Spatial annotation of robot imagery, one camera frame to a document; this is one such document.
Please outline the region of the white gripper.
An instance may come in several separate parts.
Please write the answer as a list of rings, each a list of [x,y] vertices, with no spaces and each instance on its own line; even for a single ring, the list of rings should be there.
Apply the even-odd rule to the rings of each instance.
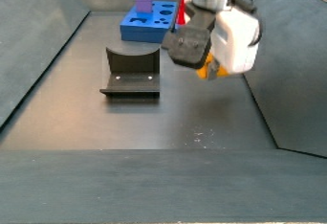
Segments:
[[[253,66],[259,37],[259,21],[233,7],[216,14],[211,32],[211,54],[229,75],[241,74]]]

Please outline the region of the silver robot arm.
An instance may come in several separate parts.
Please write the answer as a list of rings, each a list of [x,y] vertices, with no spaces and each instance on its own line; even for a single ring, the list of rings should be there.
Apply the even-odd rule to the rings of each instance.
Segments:
[[[215,13],[211,49],[204,66],[196,71],[213,79],[251,70],[261,37],[261,23],[251,0],[192,0]]]

